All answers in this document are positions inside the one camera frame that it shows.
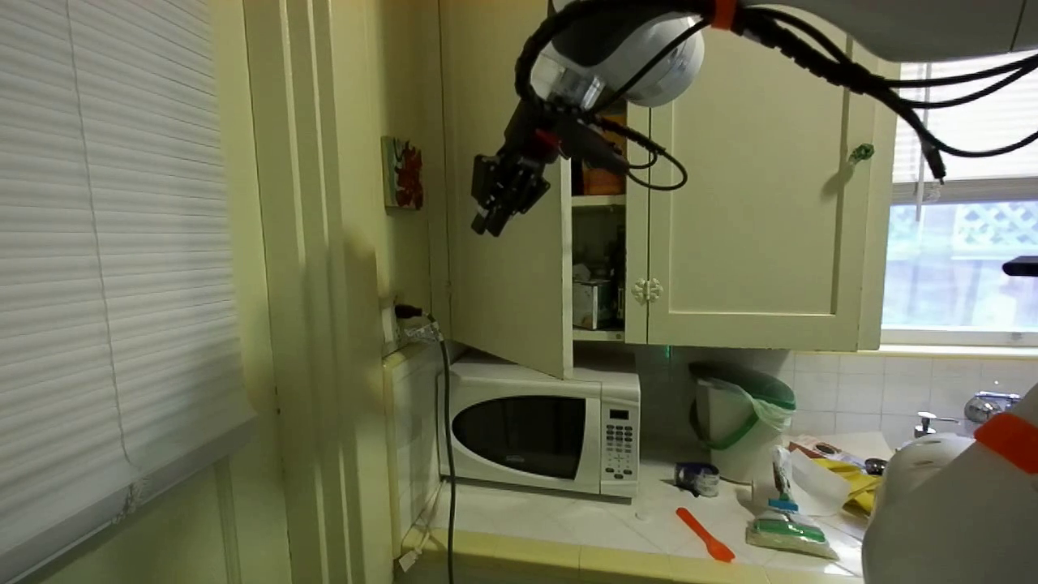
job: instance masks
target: microwave door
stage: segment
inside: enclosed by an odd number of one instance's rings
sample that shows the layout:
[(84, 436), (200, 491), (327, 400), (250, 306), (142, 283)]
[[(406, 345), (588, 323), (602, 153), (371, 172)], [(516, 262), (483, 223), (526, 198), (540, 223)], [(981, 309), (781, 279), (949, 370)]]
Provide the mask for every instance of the microwave door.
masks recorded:
[(464, 410), (454, 419), (454, 438), (479, 462), (570, 484), (580, 471), (588, 423), (588, 400), (508, 396)]

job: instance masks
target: cabinet door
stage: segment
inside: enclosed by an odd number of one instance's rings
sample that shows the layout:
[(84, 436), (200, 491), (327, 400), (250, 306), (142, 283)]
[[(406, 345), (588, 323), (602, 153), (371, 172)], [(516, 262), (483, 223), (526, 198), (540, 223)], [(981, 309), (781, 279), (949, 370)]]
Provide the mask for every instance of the cabinet door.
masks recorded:
[(876, 113), (778, 51), (708, 35), (700, 80), (652, 111), (652, 133), (689, 167), (689, 185), (649, 211), (652, 345), (876, 341), (889, 198)]
[(452, 233), (452, 328), (462, 345), (570, 373), (570, 220), (561, 172), (552, 192), (501, 236), (475, 233), (475, 156), (493, 156), (516, 107), (514, 73), (521, 42), (544, 19), (543, 0), (441, 4), (446, 148)]

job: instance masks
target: open cabinet door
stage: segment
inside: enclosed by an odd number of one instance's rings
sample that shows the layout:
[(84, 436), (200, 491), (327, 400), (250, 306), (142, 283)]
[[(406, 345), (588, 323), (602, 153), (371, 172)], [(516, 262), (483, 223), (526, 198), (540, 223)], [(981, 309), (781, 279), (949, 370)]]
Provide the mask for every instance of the open cabinet door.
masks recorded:
[(570, 373), (570, 220), (561, 172), (501, 236), (475, 233), (475, 156), (493, 156), (516, 107), (514, 73), (544, 0), (441, 0), (446, 156), (452, 233), (452, 341)]

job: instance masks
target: countertop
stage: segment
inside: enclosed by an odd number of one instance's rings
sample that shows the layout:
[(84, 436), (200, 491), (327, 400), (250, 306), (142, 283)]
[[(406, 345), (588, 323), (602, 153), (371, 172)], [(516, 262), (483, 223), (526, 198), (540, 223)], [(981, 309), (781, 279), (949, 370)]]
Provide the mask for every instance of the countertop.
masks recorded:
[[(862, 445), (871, 453), (885, 445), (871, 436), (824, 438)], [(840, 561), (756, 549), (746, 542), (752, 514), (741, 502), (741, 487), (720, 484), (716, 496), (692, 496), (673, 480), (673, 462), (643, 462), (640, 492), (629, 502), (561, 492), (504, 491), (459, 484), (459, 556), (483, 561), (552, 566), (598, 575), (629, 575), (658, 580), (769, 580), (769, 584), (856, 584), (862, 527), (824, 511), (796, 487), (802, 515), (827, 532)], [(674, 511), (689, 505), (720, 542), (736, 551), (733, 566), (709, 561)], [(446, 549), (449, 496), (424, 551)]]

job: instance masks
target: kitchen utensil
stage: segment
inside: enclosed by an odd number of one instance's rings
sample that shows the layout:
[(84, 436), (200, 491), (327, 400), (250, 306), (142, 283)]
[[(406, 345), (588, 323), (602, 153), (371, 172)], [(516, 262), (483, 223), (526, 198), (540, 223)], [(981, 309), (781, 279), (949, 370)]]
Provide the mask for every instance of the kitchen utensil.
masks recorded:
[(692, 511), (679, 505), (674, 514), (679, 514), (679, 518), (680, 518), (693, 536), (703, 540), (708, 556), (709, 556), (714, 561), (731, 566), (731, 561), (736, 557), (736, 551), (731, 551), (720, 540), (714, 540), (714, 532), (709, 532), (700, 518), (693, 518)]

